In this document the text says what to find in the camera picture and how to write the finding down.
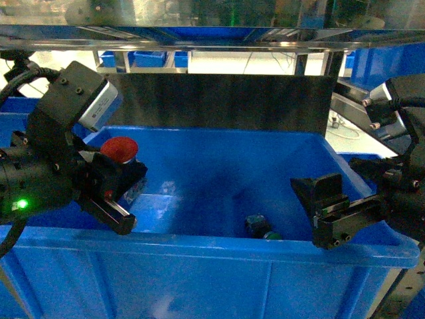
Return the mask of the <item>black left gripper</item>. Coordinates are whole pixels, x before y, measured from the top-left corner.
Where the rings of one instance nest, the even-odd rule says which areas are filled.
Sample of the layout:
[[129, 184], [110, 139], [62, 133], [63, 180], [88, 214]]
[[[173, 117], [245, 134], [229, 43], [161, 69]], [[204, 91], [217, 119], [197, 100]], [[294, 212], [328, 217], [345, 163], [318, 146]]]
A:
[[32, 67], [1, 91], [1, 102], [22, 84], [46, 78], [50, 86], [27, 119], [25, 132], [14, 131], [1, 149], [1, 218], [23, 219], [68, 205], [78, 170], [82, 210], [118, 235], [128, 235], [135, 215], [117, 204], [145, 179], [147, 167], [136, 159], [118, 163], [100, 152], [82, 150], [72, 129], [106, 84], [106, 78], [73, 61], [61, 71]]

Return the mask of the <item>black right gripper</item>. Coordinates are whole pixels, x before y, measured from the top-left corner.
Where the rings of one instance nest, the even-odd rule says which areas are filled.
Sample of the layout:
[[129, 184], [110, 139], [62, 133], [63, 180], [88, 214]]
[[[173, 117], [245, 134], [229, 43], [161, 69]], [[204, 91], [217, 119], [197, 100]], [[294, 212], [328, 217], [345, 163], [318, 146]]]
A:
[[334, 249], [362, 229], [383, 219], [393, 230], [424, 242], [424, 170], [399, 158], [352, 158], [350, 168], [373, 182], [377, 195], [349, 201], [340, 173], [318, 178], [291, 178], [291, 187], [311, 217], [312, 243]]

